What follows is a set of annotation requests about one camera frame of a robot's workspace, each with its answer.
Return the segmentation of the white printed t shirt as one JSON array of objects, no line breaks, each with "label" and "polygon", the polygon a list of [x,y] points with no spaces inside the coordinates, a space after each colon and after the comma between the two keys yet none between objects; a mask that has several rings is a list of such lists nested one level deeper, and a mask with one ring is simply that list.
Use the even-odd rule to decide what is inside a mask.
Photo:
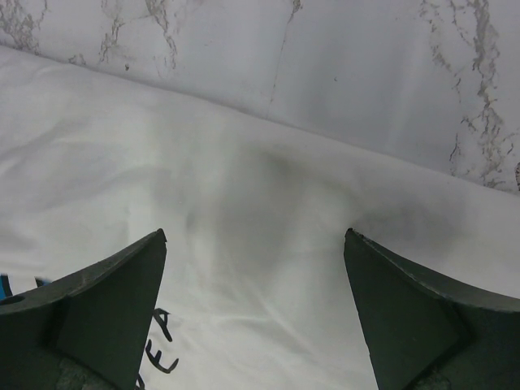
[{"label": "white printed t shirt", "polygon": [[354,229],[519,294],[519,199],[178,93],[1,51],[1,271],[21,293],[162,229],[149,389],[373,389]]}]

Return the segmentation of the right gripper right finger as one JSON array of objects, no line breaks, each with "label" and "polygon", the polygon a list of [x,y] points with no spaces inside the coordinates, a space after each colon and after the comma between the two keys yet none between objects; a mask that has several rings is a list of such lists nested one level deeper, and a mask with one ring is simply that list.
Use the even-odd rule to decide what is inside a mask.
[{"label": "right gripper right finger", "polygon": [[519,300],[345,233],[344,263],[380,389],[517,389]]}]

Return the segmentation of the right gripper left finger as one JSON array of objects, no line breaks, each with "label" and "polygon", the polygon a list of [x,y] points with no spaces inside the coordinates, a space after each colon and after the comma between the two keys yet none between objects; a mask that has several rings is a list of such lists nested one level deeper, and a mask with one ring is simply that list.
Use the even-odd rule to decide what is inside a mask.
[{"label": "right gripper left finger", "polygon": [[1,277],[3,389],[132,389],[166,261],[163,230],[50,283]]}]

